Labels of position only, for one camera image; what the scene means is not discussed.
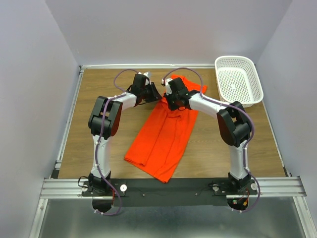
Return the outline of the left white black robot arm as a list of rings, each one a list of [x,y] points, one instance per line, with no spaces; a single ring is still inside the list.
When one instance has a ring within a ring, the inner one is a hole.
[[[132,85],[120,95],[97,97],[88,121],[94,143],[93,167],[87,181],[78,184],[83,196],[105,196],[113,192],[110,186],[110,146],[118,131],[122,111],[162,99],[150,77],[150,72],[138,72]]]

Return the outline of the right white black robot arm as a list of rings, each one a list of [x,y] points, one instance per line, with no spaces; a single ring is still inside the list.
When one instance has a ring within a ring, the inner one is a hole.
[[[196,110],[217,120],[220,136],[230,153],[228,189],[233,194],[245,190],[251,180],[247,149],[253,137],[254,124],[242,104],[237,101],[226,104],[205,96],[201,91],[189,91],[179,77],[163,79],[162,85],[165,87],[163,96],[170,110]]]

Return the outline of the white perforated plastic basket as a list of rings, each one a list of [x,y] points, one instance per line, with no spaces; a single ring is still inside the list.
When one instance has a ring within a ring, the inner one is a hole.
[[[243,56],[220,56],[214,61],[220,100],[251,107],[264,98],[262,85],[252,60]]]

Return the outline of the orange t shirt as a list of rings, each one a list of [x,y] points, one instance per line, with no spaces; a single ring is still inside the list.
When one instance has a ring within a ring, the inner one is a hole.
[[[138,132],[124,160],[167,183],[186,150],[198,114],[188,109],[171,111],[163,98]]]

